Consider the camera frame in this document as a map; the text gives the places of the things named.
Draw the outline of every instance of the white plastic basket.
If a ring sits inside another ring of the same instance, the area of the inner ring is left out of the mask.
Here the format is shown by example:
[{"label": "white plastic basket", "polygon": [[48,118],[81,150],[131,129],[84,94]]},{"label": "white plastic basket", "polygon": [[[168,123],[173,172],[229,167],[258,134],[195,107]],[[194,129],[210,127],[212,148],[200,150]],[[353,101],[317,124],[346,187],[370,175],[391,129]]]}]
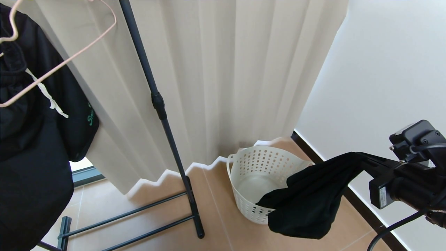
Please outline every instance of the white plastic basket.
[{"label": "white plastic basket", "polygon": [[[229,170],[231,158],[234,161]],[[272,190],[286,188],[286,179],[310,164],[310,161],[270,146],[253,146],[229,155],[227,173],[240,212],[254,223],[268,224],[268,214],[274,209],[255,203]]]}]

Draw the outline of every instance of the curtain fold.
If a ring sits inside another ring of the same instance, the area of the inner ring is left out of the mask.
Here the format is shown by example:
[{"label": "curtain fold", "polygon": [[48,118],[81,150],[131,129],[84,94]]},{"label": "curtain fold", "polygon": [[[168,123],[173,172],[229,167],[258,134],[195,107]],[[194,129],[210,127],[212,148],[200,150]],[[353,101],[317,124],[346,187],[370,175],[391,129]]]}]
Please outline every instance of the curtain fold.
[{"label": "curtain fold", "polygon": [[[10,5],[11,0],[1,0]],[[177,171],[125,19],[69,65],[101,120],[87,154],[122,193]],[[184,167],[289,136],[348,0],[132,0]],[[25,1],[63,57],[113,22],[99,1]]]}]

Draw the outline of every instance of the black garment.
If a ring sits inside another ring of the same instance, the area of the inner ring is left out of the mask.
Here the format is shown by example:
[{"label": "black garment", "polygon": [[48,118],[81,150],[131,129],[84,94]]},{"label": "black garment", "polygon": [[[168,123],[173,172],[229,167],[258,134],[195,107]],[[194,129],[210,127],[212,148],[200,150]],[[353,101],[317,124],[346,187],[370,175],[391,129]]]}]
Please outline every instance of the black garment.
[{"label": "black garment", "polygon": [[293,174],[287,188],[265,194],[257,205],[275,209],[268,215],[270,230],[291,237],[324,237],[345,188],[363,170],[365,159],[354,152],[337,156]]},{"label": "black garment", "polygon": [[[10,37],[10,8],[0,5],[0,36]],[[63,60],[42,29],[16,14],[19,38],[0,52],[0,102],[5,102]],[[67,66],[42,82],[69,118],[38,87],[0,108],[0,250],[30,250],[56,222],[73,194],[69,160],[81,160],[99,120]]]}]

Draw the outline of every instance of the clothes hanger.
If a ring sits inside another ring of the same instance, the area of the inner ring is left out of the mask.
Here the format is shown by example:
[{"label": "clothes hanger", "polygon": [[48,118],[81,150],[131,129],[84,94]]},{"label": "clothes hanger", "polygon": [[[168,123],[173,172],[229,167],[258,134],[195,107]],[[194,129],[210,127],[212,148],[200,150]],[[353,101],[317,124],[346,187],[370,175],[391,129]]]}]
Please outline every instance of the clothes hanger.
[{"label": "clothes hanger", "polygon": [[[17,9],[19,7],[19,5],[23,2],[24,0],[17,0],[17,2],[13,5],[13,7],[11,8],[11,12],[9,13],[9,21],[11,22],[11,27],[12,27],[12,36],[9,38],[0,38],[0,43],[3,42],[11,42],[11,41],[15,41],[18,37],[18,31],[17,31],[17,26],[16,23],[14,21],[14,17],[16,15]],[[12,103],[14,103],[15,101],[17,101],[19,98],[21,98],[23,95],[25,95],[27,92],[29,92],[32,88],[36,87],[39,83],[41,83],[42,81],[44,81],[46,78],[48,78],[49,76],[51,76],[51,74],[53,74],[55,71],[59,70],[60,68],[62,68],[63,66],[65,66],[67,63],[71,62],[74,58],[76,58],[77,56],[79,56],[81,53],[83,53],[84,51],[88,50],[90,47],[92,47],[97,41],[101,40],[117,23],[116,20],[116,14],[113,11],[113,9],[106,3],[104,2],[104,0],[99,0],[101,1],[103,4],[105,4],[110,11],[113,14],[113,17],[115,19],[114,23],[107,29],[104,31],[104,33],[102,33],[97,39],[95,39],[93,42],[91,42],[89,45],[87,45],[85,48],[83,48],[82,50],[78,51],[77,53],[75,53],[74,55],[72,55],[71,57],[69,57],[67,60],[63,61],[62,63],[60,63],[59,65],[57,65],[56,67],[54,67],[52,70],[50,70],[49,72],[45,73],[42,77],[38,78],[37,80],[35,80],[32,84],[30,84],[29,86],[27,86],[25,89],[23,89],[22,91],[20,91],[18,94],[16,94],[14,97],[12,97],[11,99],[9,99],[8,101],[4,102],[4,103],[0,103],[0,108],[3,107],[7,107],[9,105],[11,105]]]}]

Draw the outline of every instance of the clothes rack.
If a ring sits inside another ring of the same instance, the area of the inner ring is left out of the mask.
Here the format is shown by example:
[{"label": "clothes rack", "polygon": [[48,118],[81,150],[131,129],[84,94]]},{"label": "clothes rack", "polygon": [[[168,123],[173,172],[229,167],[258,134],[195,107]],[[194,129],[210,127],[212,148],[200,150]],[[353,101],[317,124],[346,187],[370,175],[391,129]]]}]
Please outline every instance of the clothes rack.
[{"label": "clothes rack", "polygon": [[162,227],[160,227],[158,229],[152,230],[152,231],[150,231],[150,232],[148,232],[146,234],[140,235],[140,236],[135,237],[133,239],[130,239],[130,240],[126,241],[126,242],[123,242],[123,243],[117,244],[115,246],[112,246],[110,248],[107,248],[107,249],[105,249],[103,251],[111,251],[111,250],[115,250],[115,249],[124,247],[126,245],[129,245],[129,244],[134,243],[136,241],[142,240],[144,238],[147,238],[149,236],[157,234],[157,233],[159,233],[159,232],[161,232],[163,230],[166,230],[168,228],[171,228],[173,226],[176,226],[178,224],[181,224],[181,223],[186,222],[186,221],[191,220],[191,219],[194,220],[195,229],[197,231],[198,238],[201,239],[201,238],[204,237],[204,229],[203,229],[203,225],[201,223],[200,215],[198,213],[197,203],[195,201],[194,193],[192,191],[191,182],[190,182],[189,177],[186,176],[186,174],[184,172],[184,168],[183,168],[183,165],[181,163],[180,155],[178,153],[178,149],[177,149],[177,146],[175,144],[175,140],[174,140],[173,135],[172,135],[172,130],[170,129],[170,125],[169,125],[169,122],[167,120],[167,113],[166,113],[166,110],[164,108],[164,101],[163,101],[163,98],[162,98],[161,94],[159,93],[159,91],[157,89],[156,84],[155,84],[155,79],[153,78],[153,74],[152,74],[152,71],[150,69],[149,60],[147,59],[147,55],[146,55],[145,50],[144,50],[144,46],[143,46],[143,43],[142,43],[142,40],[141,40],[141,36],[140,36],[139,30],[138,30],[138,27],[136,25],[135,16],[133,15],[132,7],[130,5],[129,0],[120,0],[120,5],[121,5],[121,8],[122,8],[122,11],[123,11],[123,14],[124,14],[124,18],[125,18],[125,20],[127,22],[127,26],[128,26],[129,31],[130,31],[130,35],[131,35],[133,43],[135,45],[136,52],[138,54],[138,58],[139,58],[139,60],[141,62],[141,66],[143,68],[144,75],[146,77],[147,83],[149,84],[153,107],[156,109],[158,117],[160,118],[161,123],[163,125],[164,132],[166,134],[167,140],[168,140],[169,145],[170,145],[170,149],[172,150],[173,157],[175,158],[175,162],[176,162],[177,167],[178,167],[178,171],[179,171],[179,173],[181,175],[181,179],[182,179],[183,184],[185,186],[185,191],[181,192],[181,193],[178,193],[178,194],[175,194],[175,195],[172,195],[172,196],[170,196],[168,198],[164,198],[162,200],[156,201],[154,203],[148,204],[148,205],[143,206],[141,208],[132,210],[130,212],[127,212],[127,213],[115,216],[113,218],[104,220],[102,222],[98,222],[98,223],[90,225],[90,226],[86,226],[84,228],[81,228],[81,229],[78,229],[78,230],[75,230],[75,231],[70,231],[71,218],[68,217],[68,216],[64,216],[62,218],[61,229],[60,229],[60,234],[58,236],[58,245],[57,245],[57,247],[51,246],[51,245],[49,245],[49,244],[47,244],[45,242],[39,242],[38,243],[39,247],[42,247],[42,248],[44,248],[46,250],[50,250],[50,251],[66,251],[67,247],[68,247],[69,237],[72,236],[72,235],[79,234],[81,232],[84,232],[84,231],[96,228],[98,226],[102,226],[104,224],[113,222],[113,221],[121,219],[123,217],[132,215],[134,213],[138,213],[138,212],[140,212],[142,210],[145,210],[145,209],[151,208],[153,206],[159,205],[161,203],[173,200],[173,199],[178,198],[178,197],[183,196],[183,195],[187,195],[187,197],[189,199],[190,209],[192,211],[190,216],[187,216],[187,217],[185,217],[183,219],[180,219],[180,220],[177,220],[175,222],[172,222],[172,223],[170,223],[168,225],[162,226]]}]

